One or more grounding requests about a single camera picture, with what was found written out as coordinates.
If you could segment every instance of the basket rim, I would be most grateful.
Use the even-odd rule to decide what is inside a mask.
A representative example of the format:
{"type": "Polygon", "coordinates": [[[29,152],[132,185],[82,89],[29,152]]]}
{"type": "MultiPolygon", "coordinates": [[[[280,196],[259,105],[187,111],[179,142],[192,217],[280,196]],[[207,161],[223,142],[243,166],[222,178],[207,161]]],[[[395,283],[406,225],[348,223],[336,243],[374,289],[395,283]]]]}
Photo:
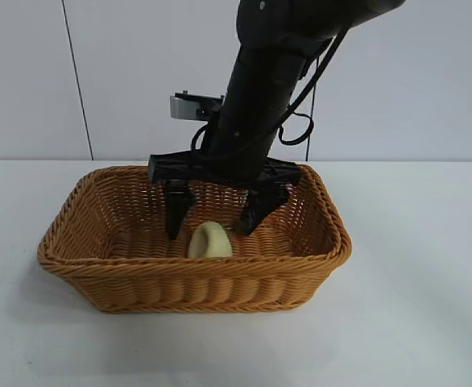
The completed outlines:
{"type": "MultiPolygon", "coordinates": [[[[88,272],[94,272],[98,268],[112,268],[112,273],[103,273],[103,277],[118,277],[119,271],[126,273],[127,267],[137,270],[135,275],[143,275],[145,272],[151,271],[152,274],[158,272],[173,273],[177,267],[184,270],[189,267],[192,272],[198,270],[203,264],[213,263],[220,264],[220,266],[230,266],[232,270],[237,267],[238,275],[251,275],[262,272],[260,268],[266,267],[266,272],[262,272],[261,276],[267,277],[267,274],[276,275],[277,273],[284,273],[288,271],[290,274],[318,272],[320,270],[326,271],[329,266],[337,266],[345,263],[349,258],[352,246],[349,234],[347,233],[342,218],[333,203],[329,192],[324,186],[320,176],[316,171],[306,164],[299,164],[303,173],[310,175],[310,183],[313,189],[317,192],[320,201],[324,204],[322,210],[327,215],[329,221],[329,228],[334,233],[335,243],[333,249],[323,255],[310,256],[232,256],[227,258],[196,258],[191,259],[187,257],[163,258],[145,257],[145,258],[116,258],[113,260],[103,260],[102,258],[85,257],[73,260],[66,260],[52,252],[52,245],[58,241],[58,234],[62,227],[65,227],[68,219],[73,216],[77,207],[77,198],[81,196],[84,190],[94,184],[98,179],[108,177],[114,174],[127,173],[143,173],[147,171],[145,165],[127,165],[127,166],[112,166],[103,169],[97,169],[83,176],[76,184],[73,191],[69,194],[66,202],[62,205],[59,214],[48,228],[44,237],[42,238],[38,247],[38,261],[49,271],[58,271],[63,275],[63,271],[72,276],[73,273],[78,274],[82,269],[88,272]],[[280,265],[280,270],[271,273],[270,264],[280,265]]],[[[87,273],[82,273],[81,277],[87,277],[87,273]]]]}

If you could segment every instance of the cable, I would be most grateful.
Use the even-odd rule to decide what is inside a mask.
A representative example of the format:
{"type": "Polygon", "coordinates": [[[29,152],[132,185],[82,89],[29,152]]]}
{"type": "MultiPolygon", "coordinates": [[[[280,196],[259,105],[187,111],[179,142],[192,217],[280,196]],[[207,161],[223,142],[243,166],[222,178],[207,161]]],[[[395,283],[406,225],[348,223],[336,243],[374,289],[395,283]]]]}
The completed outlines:
{"type": "Polygon", "coordinates": [[[309,136],[313,132],[313,128],[315,127],[315,122],[313,121],[312,116],[304,114],[304,113],[293,113],[293,114],[299,117],[304,117],[305,119],[308,119],[309,125],[308,125],[308,129],[306,129],[306,131],[302,135],[300,135],[296,139],[290,139],[290,140],[283,139],[284,128],[282,125],[279,127],[279,142],[281,142],[282,145],[288,145],[289,147],[293,145],[302,144],[305,140],[309,138],[309,136]]]}
{"type": "MultiPolygon", "coordinates": [[[[319,62],[320,62],[320,57],[317,58],[317,67],[319,65],[319,62]]],[[[311,97],[311,110],[309,112],[309,117],[311,117],[311,119],[313,119],[313,115],[315,112],[315,98],[316,97],[317,97],[317,85],[313,87],[313,93],[311,97]]],[[[308,137],[308,143],[306,144],[306,161],[309,161],[310,148],[311,148],[311,136],[308,137]]]]}
{"type": "Polygon", "coordinates": [[[286,109],[286,111],[280,116],[280,118],[277,120],[277,122],[271,127],[268,131],[264,131],[261,133],[261,135],[258,135],[251,141],[249,141],[246,144],[243,144],[240,148],[226,153],[224,155],[220,156],[206,156],[206,155],[201,155],[198,150],[197,150],[197,141],[199,137],[201,136],[202,133],[204,133],[208,126],[204,126],[201,129],[197,131],[197,133],[193,136],[192,142],[191,142],[191,153],[193,157],[197,158],[198,160],[202,161],[212,161],[212,162],[218,162],[218,161],[224,161],[224,160],[229,160],[235,156],[238,156],[240,153],[246,151],[249,147],[251,147],[253,144],[266,139],[271,133],[276,131],[278,128],[280,128],[284,122],[292,115],[295,113],[295,110],[300,106],[300,104],[306,99],[308,94],[311,92],[315,84],[318,82],[318,80],[321,78],[323,72],[325,69],[327,69],[327,66],[329,65],[329,62],[333,59],[334,54],[338,50],[338,47],[340,47],[340,44],[344,40],[344,38],[347,35],[347,32],[349,32],[349,29],[351,29],[352,24],[354,22],[354,18],[350,18],[346,24],[343,25],[342,29],[338,32],[336,37],[334,38],[334,41],[331,43],[329,46],[327,53],[324,55],[324,58],[322,59],[320,65],[317,67],[317,70],[309,80],[309,82],[306,84],[306,86],[302,89],[300,92],[299,96],[295,99],[295,101],[289,106],[289,108],[286,109]]]}

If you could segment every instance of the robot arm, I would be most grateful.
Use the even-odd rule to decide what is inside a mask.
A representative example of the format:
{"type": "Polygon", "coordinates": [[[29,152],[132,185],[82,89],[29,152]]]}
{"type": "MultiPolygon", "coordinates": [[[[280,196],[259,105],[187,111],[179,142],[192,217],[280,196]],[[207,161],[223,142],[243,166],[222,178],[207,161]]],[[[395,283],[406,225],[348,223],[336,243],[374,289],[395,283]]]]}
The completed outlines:
{"type": "MultiPolygon", "coordinates": [[[[208,124],[203,128],[200,151],[194,149],[199,132],[191,152],[151,156],[150,180],[165,182],[167,206],[174,207],[169,219],[173,227],[168,230],[172,238],[195,202],[187,188],[190,180],[248,189],[247,206],[238,227],[247,234],[288,200],[285,185],[298,181],[298,168],[267,155],[279,126],[297,108],[296,102],[302,102],[299,99],[289,106],[297,82],[327,50],[328,60],[308,83],[313,86],[350,28],[403,2],[241,0],[237,17],[241,47],[223,103],[218,98],[187,94],[176,94],[173,99],[175,103],[184,100],[201,104],[197,116],[208,119],[208,124]]],[[[303,91],[301,95],[305,96],[309,89],[303,91]]]]}

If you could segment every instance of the white table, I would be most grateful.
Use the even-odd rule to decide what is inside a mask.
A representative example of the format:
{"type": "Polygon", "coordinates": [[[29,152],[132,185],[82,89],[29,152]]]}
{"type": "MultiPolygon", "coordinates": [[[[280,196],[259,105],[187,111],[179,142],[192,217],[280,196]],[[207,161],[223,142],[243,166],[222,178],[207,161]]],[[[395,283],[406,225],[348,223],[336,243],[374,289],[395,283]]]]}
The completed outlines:
{"type": "Polygon", "coordinates": [[[470,386],[472,163],[312,163],[354,254],[298,310],[97,312],[36,263],[112,162],[0,161],[0,386],[470,386]]]}

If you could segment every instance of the wicker basket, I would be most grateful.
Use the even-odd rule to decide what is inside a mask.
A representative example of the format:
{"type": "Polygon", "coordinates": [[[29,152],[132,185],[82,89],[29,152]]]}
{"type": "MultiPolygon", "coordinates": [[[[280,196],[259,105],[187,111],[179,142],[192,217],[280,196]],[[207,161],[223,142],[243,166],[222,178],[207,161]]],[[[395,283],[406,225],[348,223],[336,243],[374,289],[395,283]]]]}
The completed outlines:
{"type": "Polygon", "coordinates": [[[287,206],[251,236],[230,232],[234,256],[187,259],[191,234],[206,220],[230,225],[245,193],[193,182],[199,201],[171,241],[164,194],[144,166],[83,177],[39,245],[38,258],[105,312],[255,312],[307,302],[350,255],[350,238],[319,176],[301,166],[287,206]]]}

